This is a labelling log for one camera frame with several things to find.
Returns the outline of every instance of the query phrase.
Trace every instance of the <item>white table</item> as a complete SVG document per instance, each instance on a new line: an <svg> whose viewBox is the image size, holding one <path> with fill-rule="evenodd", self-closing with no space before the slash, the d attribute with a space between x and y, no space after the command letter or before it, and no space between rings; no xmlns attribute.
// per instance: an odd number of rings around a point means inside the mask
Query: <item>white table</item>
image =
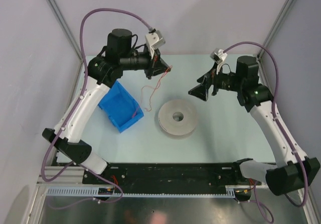
<svg viewBox="0 0 321 224"><path fill-rule="evenodd" d="M229 55L226 62L235 71L236 59L240 55ZM162 56L172 71L162 79L160 88L152 98L152 111L123 133L109 121L99 107L89 119L82 140L108 162L152 162L152 163L214 163L233 162L253 158L260 162L274 162L271 148L260 127L241 107L235 92L219 90L207 102L188 95L196 80L213 66L209 55L165 55ZM119 82L137 100L144 85L156 86L160 76L148 80L143 71L125 71ZM79 77L78 89L83 82ZM148 107L152 90L144 89L143 107ZM186 99L195 105L199 124L186 139L167 137L157 121L160 107L172 99ZM70 160L58 154L58 163Z"/></svg>

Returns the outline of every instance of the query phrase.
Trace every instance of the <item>red string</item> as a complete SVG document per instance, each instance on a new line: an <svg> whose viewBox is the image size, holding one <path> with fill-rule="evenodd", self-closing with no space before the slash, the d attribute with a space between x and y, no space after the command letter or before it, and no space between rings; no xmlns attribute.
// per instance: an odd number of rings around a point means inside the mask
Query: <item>red string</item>
<svg viewBox="0 0 321 224"><path fill-rule="evenodd" d="M168 72L172 69L172 67L173 67L173 66L169 66L169 67L166 69L166 71L165 71L165 72L162 74L162 76L159 78L159 80L158 80L158 82L157 82L157 84L156 84L156 87L152 87L152 86L149 86L149 85L145 85L144 87L141 88L141 90L140 90L140 93L141 93L141 94L140 94L139 105L137 106L134 114L132 115L132 118L135 117L137 111L139 110L139 107L140 107L141 104L142 104L142 100L143 100L143 89L146 88L146 87L149 87L149 88L153 89L153 92L151 93L151 95L150 95L150 97L149 97L149 109L147 109L147 108L145 107L145 110L146 110L147 112L150 112L150 111L152 110L152 108L151 108L151 98L152 98L153 94L155 93L155 91L156 91L157 89L159 89L159 87L161 86L161 79L168 74Z"/></svg>

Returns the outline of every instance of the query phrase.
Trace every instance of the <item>wall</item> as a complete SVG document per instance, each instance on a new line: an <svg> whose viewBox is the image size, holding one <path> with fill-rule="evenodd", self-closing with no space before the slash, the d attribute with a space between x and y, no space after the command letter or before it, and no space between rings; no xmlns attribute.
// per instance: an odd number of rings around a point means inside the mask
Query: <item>wall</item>
<svg viewBox="0 0 321 224"><path fill-rule="evenodd" d="M73 34L95 8L118 8L138 14L161 30L166 39L163 54L209 54L240 41L263 43L285 0L56 0ZM84 43L86 55L96 55L114 28L129 28L144 43L146 28L138 20L98 13L88 19ZM257 53L242 46L231 53Z"/></svg>
<svg viewBox="0 0 321 224"><path fill-rule="evenodd" d="M297 0L273 40L280 76L277 103L296 141L321 161L321 0ZM267 54L263 58L269 82L275 88L275 73ZM321 173L312 184L321 208Z"/></svg>
<svg viewBox="0 0 321 224"><path fill-rule="evenodd" d="M46 0L0 0L0 223L20 223L79 60Z"/></svg>

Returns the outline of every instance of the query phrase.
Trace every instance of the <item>blue plastic bin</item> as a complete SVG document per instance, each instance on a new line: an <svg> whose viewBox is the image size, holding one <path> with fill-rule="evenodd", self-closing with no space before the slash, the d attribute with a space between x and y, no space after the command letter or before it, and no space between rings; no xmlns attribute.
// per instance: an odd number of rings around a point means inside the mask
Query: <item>blue plastic bin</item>
<svg viewBox="0 0 321 224"><path fill-rule="evenodd" d="M98 106L107 113L108 118L120 133L144 116L137 101L118 81L114 83Z"/></svg>

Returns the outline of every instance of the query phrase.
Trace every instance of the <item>white cylinder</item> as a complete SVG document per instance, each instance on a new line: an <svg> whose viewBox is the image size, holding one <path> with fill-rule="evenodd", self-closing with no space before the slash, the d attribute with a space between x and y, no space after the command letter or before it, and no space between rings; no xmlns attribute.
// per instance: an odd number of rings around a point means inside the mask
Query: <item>white cylinder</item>
<svg viewBox="0 0 321 224"><path fill-rule="evenodd" d="M175 99L165 103L158 112L158 121L168 136L182 139L190 136L198 123L196 108L190 102Z"/></svg>

